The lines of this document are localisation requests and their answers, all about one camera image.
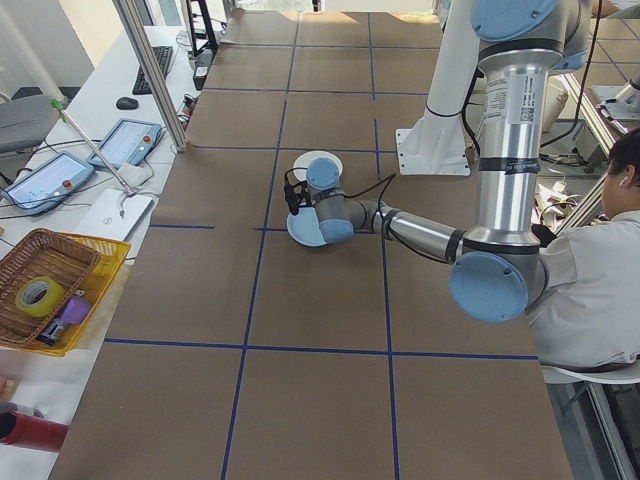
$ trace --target computer mouse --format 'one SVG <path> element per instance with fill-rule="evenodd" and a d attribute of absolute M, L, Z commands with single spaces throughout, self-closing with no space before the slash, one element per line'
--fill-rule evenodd
<path fill-rule="evenodd" d="M 138 101 L 131 97 L 120 97 L 116 102 L 118 110 L 135 110 L 138 108 Z"/>

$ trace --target blue joint cap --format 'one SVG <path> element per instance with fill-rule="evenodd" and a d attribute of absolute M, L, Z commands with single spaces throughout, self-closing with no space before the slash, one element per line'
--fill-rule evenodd
<path fill-rule="evenodd" d="M 456 261 L 449 275 L 453 300 L 469 316 L 488 323 L 518 317 L 528 302 L 527 284 L 504 258 L 470 252 Z"/>
<path fill-rule="evenodd" d="M 536 28 L 560 0 L 475 0 L 471 28 L 485 42 L 507 42 Z"/>
<path fill-rule="evenodd" d="M 338 243 L 353 237 L 353 224 L 341 218 L 329 218 L 320 222 L 320 232 L 327 243 Z"/>
<path fill-rule="evenodd" d="M 329 158 L 316 158 L 307 167 L 307 183 L 316 190 L 329 190 L 340 180 L 338 166 Z"/>
<path fill-rule="evenodd" d="M 560 63 L 558 63 L 553 70 L 555 71 L 573 71 L 579 70 L 582 66 L 587 63 L 587 58 L 589 57 L 589 50 L 584 50 L 583 52 L 574 53 L 573 55 L 569 55 L 568 57 L 564 57 Z"/>

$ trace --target person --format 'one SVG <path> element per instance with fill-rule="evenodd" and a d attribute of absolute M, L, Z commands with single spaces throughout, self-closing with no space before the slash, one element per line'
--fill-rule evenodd
<path fill-rule="evenodd" d="M 599 0 L 593 0 L 591 15 L 594 17 L 598 15 L 598 5 Z M 600 17 L 640 18 L 640 0 L 602 0 Z"/>
<path fill-rule="evenodd" d="M 640 128 L 612 147 L 602 204 L 610 221 L 540 250 L 548 284 L 527 316 L 542 364 L 608 370 L 640 354 Z"/>

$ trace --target yellow tape roll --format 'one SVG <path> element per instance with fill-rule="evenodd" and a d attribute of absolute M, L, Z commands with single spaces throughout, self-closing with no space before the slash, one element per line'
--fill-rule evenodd
<path fill-rule="evenodd" d="M 50 277 L 36 277 L 16 295 L 16 307 L 33 317 L 46 317 L 64 297 L 64 288 Z"/>

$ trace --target white circular plate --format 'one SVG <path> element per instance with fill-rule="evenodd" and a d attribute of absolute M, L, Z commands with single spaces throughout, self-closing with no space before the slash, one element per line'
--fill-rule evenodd
<path fill-rule="evenodd" d="M 333 161 L 333 163 L 338 165 L 338 175 L 342 175 L 342 162 L 340 159 L 333 153 L 323 150 L 312 150 L 311 152 L 303 153 L 293 162 L 293 168 L 307 168 L 316 158 L 328 158 Z M 293 174 L 300 182 L 307 179 L 307 172 L 305 170 L 294 170 Z"/>
<path fill-rule="evenodd" d="M 322 247 L 327 242 L 322 237 L 318 217 L 313 207 L 303 207 L 298 215 L 287 217 L 287 230 L 293 239 L 307 247 Z"/>

